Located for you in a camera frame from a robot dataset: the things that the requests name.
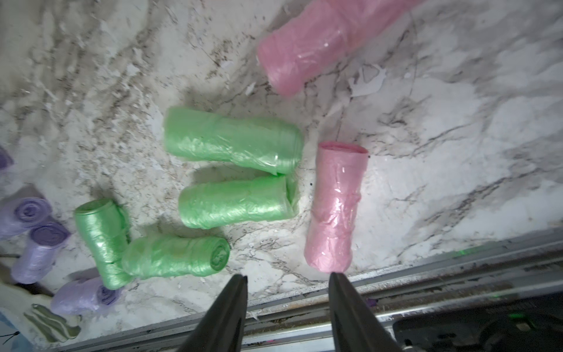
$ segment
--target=purple garbage bag roll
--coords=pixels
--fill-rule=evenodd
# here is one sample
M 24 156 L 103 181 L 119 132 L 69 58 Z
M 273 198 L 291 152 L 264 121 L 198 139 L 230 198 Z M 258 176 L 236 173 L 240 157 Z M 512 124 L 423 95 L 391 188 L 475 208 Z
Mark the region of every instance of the purple garbage bag roll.
M 100 277 L 71 281 L 62 286 L 51 301 L 55 314 L 76 315 L 87 311 L 106 312 L 117 303 L 121 289 L 108 289 Z
M 51 205 L 42 198 L 18 198 L 6 203 L 0 209 L 0 239 L 19 235 L 36 227 L 51 212 Z
M 59 250 L 66 245 L 69 237 L 70 232 L 51 217 L 31 229 L 24 253 L 12 266 L 12 278 L 24 284 L 44 278 L 53 268 Z
M 0 146 L 0 170 L 14 165 L 14 160 L 10 157 L 7 151 Z

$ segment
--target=black cable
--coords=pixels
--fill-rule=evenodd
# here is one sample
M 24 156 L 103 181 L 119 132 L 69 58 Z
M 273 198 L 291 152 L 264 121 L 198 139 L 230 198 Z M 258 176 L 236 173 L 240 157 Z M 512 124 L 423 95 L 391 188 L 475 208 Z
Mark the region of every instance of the black cable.
M 9 338 L 8 338 L 6 341 L 4 341 L 4 343 L 3 343 L 2 345 L 5 345 L 12 337 L 17 336 L 17 335 L 19 335 L 19 334 L 20 334 L 20 332 L 19 332 L 19 331 L 16 331 L 16 332 L 14 332 L 14 333 L 9 333 L 8 335 L 1 335 L 0 337 L 9 336 Z

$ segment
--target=marble countertop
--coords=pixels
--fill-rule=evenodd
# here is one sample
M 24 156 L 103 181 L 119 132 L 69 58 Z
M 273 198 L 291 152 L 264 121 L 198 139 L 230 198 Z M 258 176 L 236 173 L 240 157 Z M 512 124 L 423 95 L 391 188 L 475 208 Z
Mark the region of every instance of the marble countertop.
M 219 274 L 135 280 L 113 312 L 86 315 L 72 342 L 205 311 L 234 273 L 248 276 L 250 304 L 326 282 L 302 254 L 322 140 L 370 151 L 348 275 L 561 224 L 561 1 L 428 0 L 283 99 L 256 46 L 305 4 L 1 5 L 0 144 L 16 164 L 0 176 L 0 197 L 33 185 L 71 231 L 73 209 L 113 197 L 130 214 L 133 238 L 213 234 L 232 246 Z M 374 76 L 377 65 L 386 73 L 381 89 L 351 97 L 348 79 L 360 68 Z M 299 215 L 185 228 L 177 214 L 184 187 L 262 173 L 167 154 L 162 122 L 172 105 L 296 124 L 306 142 Z M 0 250 L 24 243 L 19 236 Z M 74 235 L 41 284 L 56 292 L 93 266 Z

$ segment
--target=plastic bag roll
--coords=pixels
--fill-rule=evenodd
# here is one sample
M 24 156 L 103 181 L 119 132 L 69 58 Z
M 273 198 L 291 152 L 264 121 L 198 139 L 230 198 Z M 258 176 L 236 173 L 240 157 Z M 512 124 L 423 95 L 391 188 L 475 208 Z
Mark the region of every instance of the plastic bag roll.
M 51 311 L 68 315 L 87 311 L 104 313 L 117 303 L 120 295 L 120 289 L 106 288 L 100 277 L 71 281 L 57 291 L 51 301 Z
M 175 106 L 164 122 L 164 146 L 192 161 L 232 162 L 277 175 L 297 167 L 303 136 L 275 118 L 232 119 Z
M 127 273 L 141 279 L 188 274 L 203 277 L 221 271 L 229 252 L 229 244 L 219 237 L 141 237 L 127 247 L 122 263 Z
M 0 239 L 19 235 L 43 222 L 51 214 L 48 201 L 37 197 L 14 199 L 0 210 Z
M 79 206 L 74 219 L 92 252 L 104 286 L 118 289 L 131 282 L 133 278 L 121 267 L 129 230 L 125 212 L 111 199 L 98 199 Z
M 180 194 L 178 210 L 193 229 L 289 219 L 297 214 L 297 185 L 282 175 L 190 186 Z
M 283 96 L 381 33 L 422 0 L 314 0 L 258 45 L 258 60 Z
M 24 284 L 44 278 L 53 268 L 59 250 L 66 245 L 69 237 L 70 232 L 51 217 L 33 228 L 24 253 L 12 266 L 12 278 Z
M 315 198 L 305 244 L 307 263 L 324 273 L 343 273 L 352 262 L 352 231 L 368 151 L 338 142 L 319 144 Z

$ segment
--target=debris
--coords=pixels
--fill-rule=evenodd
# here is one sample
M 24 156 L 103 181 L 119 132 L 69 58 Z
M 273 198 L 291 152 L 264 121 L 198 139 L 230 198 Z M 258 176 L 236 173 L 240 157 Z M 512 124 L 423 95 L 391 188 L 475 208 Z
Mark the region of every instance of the debris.
M 134 75 L 136 75 L 136 74 L 139 73 L 140 71 L 141 71 L 141 70 L 140 70 L 137 66 L 135 66 L 135 65 L 133 65 L 133 64 L 131 64 L 131 63 L 129 63 L 129 64 L 127 65 L 127 67 L 126 67 L 126 72 L 127 72 L 127 75 L 128 75 L 129 77 L 133 77 Z
M 365 300 L 366 300 L 366 304 L 370 308 L 377 306 L 377 302 L 379 301 L 379 299 L 377 298 L 366 298 Z
M 227 68 L 233 66 L 234 64 L 235 64 L 235 63 L 234 63 L 234 61 L 232 61 L 232 60 L 222 61 L 222 62 L 221 62 L 221 68 L 222 68 L 222 69 L 227 69 Z
M 370 95 L 377 93 L 381 89 L 383 81 L 387 77 L 387 70 L 381 68 L 379 65 L 372 65 L 372 67 L 378 69 L 379 73 L 369 82 L 365 81 L 364 69 L 362 67 L 358 70 L 359 78 L 357 83 L 353 78 L 348 79 L 348 84 L 350 85 L 350 89 L 352 89 L 352 97 Z
M 256 85 L 256 82 L 252 82 L 251 84 L 248 85 L 247 90 L 244 92 L 247 96 L 250 95 L 252 93 L 252 91 L 254 90 L 254 86 Z
M 258 312 L 255 311 L 249 311 L 248 315 L 250 315 L 252 318 L 254 318 L 257 322 L 260 321 L 260 319 L 258 319 Z

